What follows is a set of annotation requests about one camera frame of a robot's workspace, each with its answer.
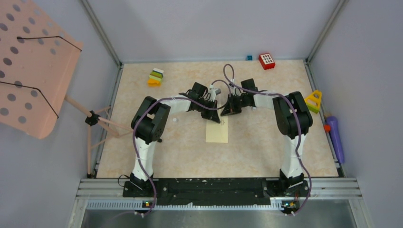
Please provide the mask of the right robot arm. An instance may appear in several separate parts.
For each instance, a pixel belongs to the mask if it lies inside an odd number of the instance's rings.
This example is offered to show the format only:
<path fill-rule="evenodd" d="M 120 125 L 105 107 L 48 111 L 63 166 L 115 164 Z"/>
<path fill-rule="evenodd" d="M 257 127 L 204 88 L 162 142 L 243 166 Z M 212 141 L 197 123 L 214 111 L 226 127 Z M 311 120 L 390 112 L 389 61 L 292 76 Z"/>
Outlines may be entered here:
<path fill-rule="evenodd" d="M 285 137 L 285 153 L 279 171 L 279 191 L 291 196 L 304 182 L 302 165 L 303 145 L 313 124 L 313 118 L 299 91 L 288 95 L 259 91 L 253 79 L 242 81 L 241 86 L 230 81 L 231 94 L 221 115 L 241 113 L 244 107 L 267 108 L 275 113 L 278 130 Z"/>

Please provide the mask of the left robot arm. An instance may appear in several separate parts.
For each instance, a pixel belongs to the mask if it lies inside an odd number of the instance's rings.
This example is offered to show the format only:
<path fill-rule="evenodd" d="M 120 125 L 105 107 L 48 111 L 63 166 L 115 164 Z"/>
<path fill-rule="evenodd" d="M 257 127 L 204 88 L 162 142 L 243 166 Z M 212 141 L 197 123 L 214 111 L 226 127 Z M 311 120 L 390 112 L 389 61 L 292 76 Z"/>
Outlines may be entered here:
<path fill-rule="evenodd" d="M 131 122 L 136 161 L 129 181 L 140 196 L 152 192 L 150 178 L 154 174 L 154 150 L 161 141 L 168 117 L 171 114 L 197 111 L 203 119 L 219 124 L 221 121 L 216 96 L 220 93 L 220 89 L 212 85 L 205 87 L 194 83 L 192 89 L 185 93 L 162 99 L 147 96 L 143 100 Z"/>

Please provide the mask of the yellow envelope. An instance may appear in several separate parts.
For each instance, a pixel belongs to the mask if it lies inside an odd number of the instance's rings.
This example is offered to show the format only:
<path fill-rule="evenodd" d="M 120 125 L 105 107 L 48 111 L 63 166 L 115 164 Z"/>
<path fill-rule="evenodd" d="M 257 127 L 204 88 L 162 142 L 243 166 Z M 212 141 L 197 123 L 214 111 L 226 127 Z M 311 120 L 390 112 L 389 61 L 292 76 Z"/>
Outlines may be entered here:
<path fill-rule="evenodd" d="M 205 141 L 207 143 L 228 143 L 228 118 L 226 116 L 221 117 L 222 109 L 217 111 L 220 123 L 216 123 L 212 120 L 206 122 L 206 134 Z"/>

